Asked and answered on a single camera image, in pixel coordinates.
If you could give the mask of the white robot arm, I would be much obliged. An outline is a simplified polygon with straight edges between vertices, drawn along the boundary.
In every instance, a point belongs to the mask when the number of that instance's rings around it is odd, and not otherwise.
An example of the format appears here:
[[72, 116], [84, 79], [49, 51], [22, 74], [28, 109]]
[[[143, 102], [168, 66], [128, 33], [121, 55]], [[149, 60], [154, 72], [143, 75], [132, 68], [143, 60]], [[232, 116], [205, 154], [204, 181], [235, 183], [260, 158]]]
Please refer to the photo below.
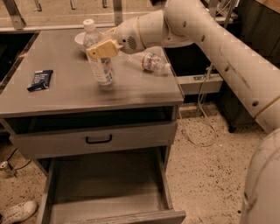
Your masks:
[[167, 0], [133, 17], [89, 47], [93, 58], [152, 46], [196, 44], [242, 105], [268, 133], [248, 167], [240, 224], [280, 224], [280, 70], [222, 28], [200, 0]]

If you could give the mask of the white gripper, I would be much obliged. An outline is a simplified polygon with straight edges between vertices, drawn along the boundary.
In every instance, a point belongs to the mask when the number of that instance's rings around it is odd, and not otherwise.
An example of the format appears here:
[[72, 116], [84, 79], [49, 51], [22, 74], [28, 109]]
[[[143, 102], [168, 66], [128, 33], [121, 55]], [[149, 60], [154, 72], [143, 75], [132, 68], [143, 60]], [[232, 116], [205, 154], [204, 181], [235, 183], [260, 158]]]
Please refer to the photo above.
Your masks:
[[102, 36], [106, 40], [97, 44], [90, 44], [86, 48], [86, 55], [90, 59], [112, 58], [120, 50], [127, 54], [133, 54], [145, 49], [140, 38], [137, 17], [123, 21], [116, 28], [106, 30], [102, 33]]

